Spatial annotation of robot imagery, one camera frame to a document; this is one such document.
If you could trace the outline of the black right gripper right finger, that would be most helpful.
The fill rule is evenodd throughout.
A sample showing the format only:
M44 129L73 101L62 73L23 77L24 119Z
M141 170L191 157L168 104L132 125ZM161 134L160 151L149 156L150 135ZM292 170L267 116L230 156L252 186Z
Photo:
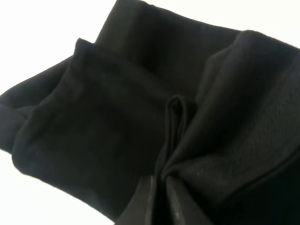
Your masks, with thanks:
M164 190L165 225L220 225L189 193L182 181L168 176Z

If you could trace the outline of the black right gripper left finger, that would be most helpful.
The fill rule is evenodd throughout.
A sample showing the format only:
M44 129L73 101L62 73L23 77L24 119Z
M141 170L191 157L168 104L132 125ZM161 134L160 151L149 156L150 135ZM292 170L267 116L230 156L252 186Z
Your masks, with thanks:
M161 191L157 178L142 177L117 225L160 225L162 224Z

